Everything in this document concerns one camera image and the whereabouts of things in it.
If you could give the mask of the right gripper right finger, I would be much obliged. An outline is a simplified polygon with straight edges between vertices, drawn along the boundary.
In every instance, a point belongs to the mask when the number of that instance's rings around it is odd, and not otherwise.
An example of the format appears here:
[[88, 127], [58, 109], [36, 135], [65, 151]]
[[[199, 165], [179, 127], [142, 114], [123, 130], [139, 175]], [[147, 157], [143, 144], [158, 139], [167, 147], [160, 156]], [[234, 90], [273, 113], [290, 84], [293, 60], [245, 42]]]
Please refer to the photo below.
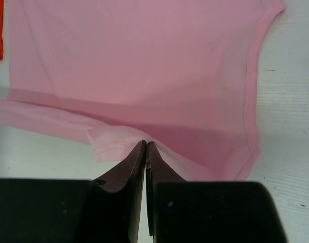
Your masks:
[[185, 180], [161, 157], [155, 143], [146, 146], [146, 199], [149, 234], [154, 242], [178, 242], [187, 201]]

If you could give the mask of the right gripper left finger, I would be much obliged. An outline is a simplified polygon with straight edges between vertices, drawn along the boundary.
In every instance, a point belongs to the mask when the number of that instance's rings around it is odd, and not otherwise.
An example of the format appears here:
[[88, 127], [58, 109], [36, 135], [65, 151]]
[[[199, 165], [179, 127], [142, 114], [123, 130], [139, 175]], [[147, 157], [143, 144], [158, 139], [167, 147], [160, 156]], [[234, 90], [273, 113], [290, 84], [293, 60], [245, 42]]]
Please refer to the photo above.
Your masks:
[[96, 178], [93, 198], [93, 235], [96, 242], [137, 242], [146, 142]]

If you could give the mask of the pink t shirt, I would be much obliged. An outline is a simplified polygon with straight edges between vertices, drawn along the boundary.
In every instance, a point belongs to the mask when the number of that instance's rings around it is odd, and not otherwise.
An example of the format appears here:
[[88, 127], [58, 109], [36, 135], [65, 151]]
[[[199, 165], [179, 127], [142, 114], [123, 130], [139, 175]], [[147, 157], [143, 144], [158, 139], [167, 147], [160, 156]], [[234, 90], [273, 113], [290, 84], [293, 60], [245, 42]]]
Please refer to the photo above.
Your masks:
[[284, 1], [8, 1], [0, 124], [124, 159], [156, 143], [184, 179], [245, 180], [258, 57]]

